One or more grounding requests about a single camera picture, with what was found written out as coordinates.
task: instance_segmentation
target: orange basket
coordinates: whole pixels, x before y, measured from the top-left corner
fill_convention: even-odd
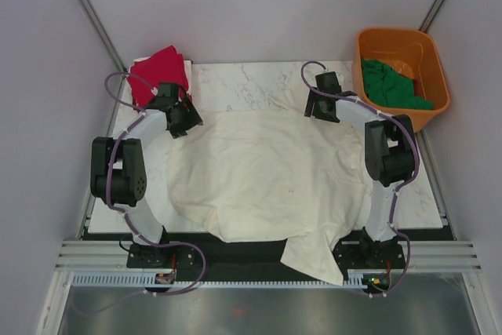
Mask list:
[[[432,110],[382,107],[371,102],[364,91],[361,58],[379,60],[400,74],[416,80],[418,85],[415,94],[432,102]],[[408,115],[415,132],[423,129],[431,119],[449,106],[449,94],[438,51],[432,38],[421,31],[389,27],[374,27],[361,31],[357,37],[352,63],[352,78],[354,91],[364,102],[393,115]]]

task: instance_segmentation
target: white wall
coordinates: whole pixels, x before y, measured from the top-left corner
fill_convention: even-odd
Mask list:
[[[27,335],[75,231],[113,67],[77,0],[0,10],[0,333]]]
[[[433,0],[91,0],[126,64],[168,46],[196,63],[350,60],[357,31],[419,27]]]
[[[431,35],[452,103],[427,136],[453,225],[474,241],[502,314],[502,2],[448,0]]]

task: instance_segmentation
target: cream fabric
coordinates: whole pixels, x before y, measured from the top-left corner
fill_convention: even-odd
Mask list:
[[[175,210],[225,242],[288,239],[282,263],[341,285],[331,251],[365,192],[355,130],[286,110],[201,116],[169,154]]]

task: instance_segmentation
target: robotic arm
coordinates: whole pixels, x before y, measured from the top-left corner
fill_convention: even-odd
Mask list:
[[[380,266],[402,252],[391,219],[397,206],[398,187],[412,177],[416,168],[409,144],[409,140],[415,143],[413,125],[407,115],[376,114],[369,105],[361,105],[355,93],[342,91],[335,72],[317,75],[315,80],[317,89],[311,88],[305,116],[329,122],[345,121],[364,136],[365,165],[373,179],[373,197],[359,251],[367,266]],[[396,122],[404,127],[410,139]]]
[[[120,140],[111,176],[110,201],[120,204],[128,214],[138,232],[146,239],[158,243],[163,227],[155,219],[144,194],[147,190],[147,176],[143,149],[166,130],[173,138],[187,134],[187,131],[202,120],[183,87],[172,83],[161,83],[157,95],[145,107],[145,111],[131,125],[127,135]],[[91,157],[91,193],[107,202],[107,171],[111,151],[123,131],[113,137],[97,137],[93,141]],[[135,242],[144,242],[135,236]]]

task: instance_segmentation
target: table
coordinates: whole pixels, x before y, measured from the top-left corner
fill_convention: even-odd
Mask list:
[[[303,62],[244,63],[244,64],[191,64],[185,62],[185,71],[191,86],[195,107],[198,111],[248,111],[272,110],[278,106],[272,97],[300,82],[300,67]],[[323,62],[328,69],[343,76],[343,90],[352,89],[351,62]],[[306,69],[307,78],[314,81],[320,68]],[[126,83],[122,99],[131,102],[131,89]],[[123,129],[136,118],[136,112],[120,106],[115,121],[114,133]],[[144,151],[147,169],[147,200],[151,210],[167,231],[200,232],[197,224],[178,215],[167,195],[167,158],[172,138],[168,132],[158,137]],[[365,193],[363,207],[356,223],[362,228],[368,219],[372,190]],[[420,164],[417,179],[404,188],[399,197],[395,223],[401,229],[441,228],[432,194],[431,185],[424,165]],[[95,201],[89,224],[89,233],[129,233],[122,216],[109,210],[104,203]]]

